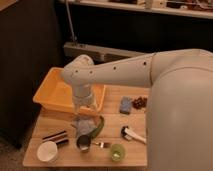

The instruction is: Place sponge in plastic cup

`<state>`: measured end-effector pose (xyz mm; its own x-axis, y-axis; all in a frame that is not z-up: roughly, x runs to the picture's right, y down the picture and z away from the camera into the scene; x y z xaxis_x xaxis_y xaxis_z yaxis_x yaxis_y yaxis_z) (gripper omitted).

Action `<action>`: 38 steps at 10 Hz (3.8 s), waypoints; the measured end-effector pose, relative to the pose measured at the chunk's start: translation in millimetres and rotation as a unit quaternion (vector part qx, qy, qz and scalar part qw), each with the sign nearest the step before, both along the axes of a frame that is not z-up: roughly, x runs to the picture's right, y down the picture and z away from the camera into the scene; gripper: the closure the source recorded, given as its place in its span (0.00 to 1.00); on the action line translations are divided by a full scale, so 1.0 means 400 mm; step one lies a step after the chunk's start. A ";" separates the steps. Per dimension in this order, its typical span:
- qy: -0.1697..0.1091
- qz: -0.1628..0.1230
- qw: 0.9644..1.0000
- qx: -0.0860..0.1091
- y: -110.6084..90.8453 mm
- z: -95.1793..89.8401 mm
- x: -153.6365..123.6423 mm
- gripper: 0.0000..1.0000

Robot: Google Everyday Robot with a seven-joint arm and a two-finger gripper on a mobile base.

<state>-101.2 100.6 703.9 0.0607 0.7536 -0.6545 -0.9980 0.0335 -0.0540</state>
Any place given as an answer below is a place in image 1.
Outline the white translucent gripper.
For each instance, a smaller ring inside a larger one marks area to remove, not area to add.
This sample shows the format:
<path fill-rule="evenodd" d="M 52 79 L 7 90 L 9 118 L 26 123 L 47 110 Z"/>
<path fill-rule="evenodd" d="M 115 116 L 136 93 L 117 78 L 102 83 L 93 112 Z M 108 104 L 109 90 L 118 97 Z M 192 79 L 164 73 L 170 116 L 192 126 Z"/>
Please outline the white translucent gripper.
<path fill-rule="evenodd" d="M 82 106 L 87 106 L 94 112 L 97 111 L 97 102 L 95 99 L 92 86 L 90 84 L 73 86 L 72 87 L 72 100 L 74 104 L 74 112 L 78 113 Z"/>

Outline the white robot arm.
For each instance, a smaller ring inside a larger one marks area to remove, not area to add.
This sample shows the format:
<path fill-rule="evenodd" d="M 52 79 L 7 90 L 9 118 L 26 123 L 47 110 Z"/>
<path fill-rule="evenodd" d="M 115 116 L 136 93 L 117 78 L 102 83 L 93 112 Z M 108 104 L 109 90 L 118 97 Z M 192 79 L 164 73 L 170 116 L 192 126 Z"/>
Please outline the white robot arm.
<path fill-rule="evenodd" d="M 149 90 L 147 171 L 213 171 L 213 52 L 163 51 L 99 65 L 80 55 L 61 75 L 76 107 L 92 103 L 94 83 Z"/>

